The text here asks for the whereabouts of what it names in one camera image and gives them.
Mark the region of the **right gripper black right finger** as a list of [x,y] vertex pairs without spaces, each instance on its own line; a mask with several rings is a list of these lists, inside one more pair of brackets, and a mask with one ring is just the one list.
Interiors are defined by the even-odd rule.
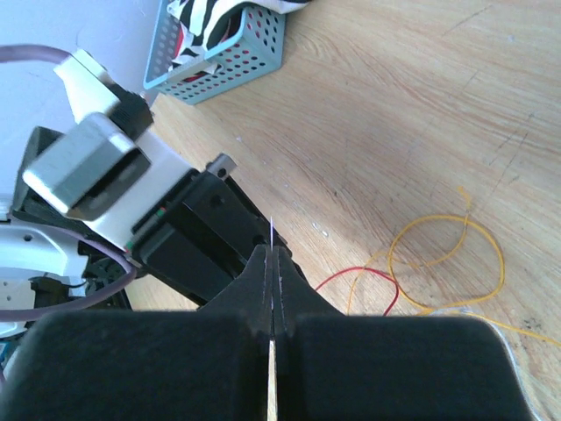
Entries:
[[529,420],[499,335],[468,317],[346,316],[273,250],[282,420]]

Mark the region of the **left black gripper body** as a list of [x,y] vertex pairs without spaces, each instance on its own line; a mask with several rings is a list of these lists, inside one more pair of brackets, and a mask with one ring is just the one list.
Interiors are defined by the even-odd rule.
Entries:
[[[204,306],[269,245],[269,221],[231,176],[224,153],[190,169],[133,227],[129,256],[149,275]],[[274,228],[274,245],[286,240]]]

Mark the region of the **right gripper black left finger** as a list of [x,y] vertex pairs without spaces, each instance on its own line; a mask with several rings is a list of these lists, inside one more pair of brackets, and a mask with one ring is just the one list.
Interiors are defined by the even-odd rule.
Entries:
[[198,311],[82,310],[38,321],[4,420],[263,420],[268,344],[228,291]]

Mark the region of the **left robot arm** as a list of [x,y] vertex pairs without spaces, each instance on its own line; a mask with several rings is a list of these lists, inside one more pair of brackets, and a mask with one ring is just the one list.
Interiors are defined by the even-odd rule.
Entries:
[[231,177],[235,165],[218,155],[192,168],[151,132],[128,153],[115,151],[113,132],[83,164],[107,164],[70,217],[29,185],[33,168],[68,169],[78,132],[34,129],[18,173],[11,219],[1,226],[1,269],[27,282],[51,275],[77,289],[74,304],[113,295],[120,261],[152,275],[197,304],[206,304],[245,268],[256,246],[286,241]]

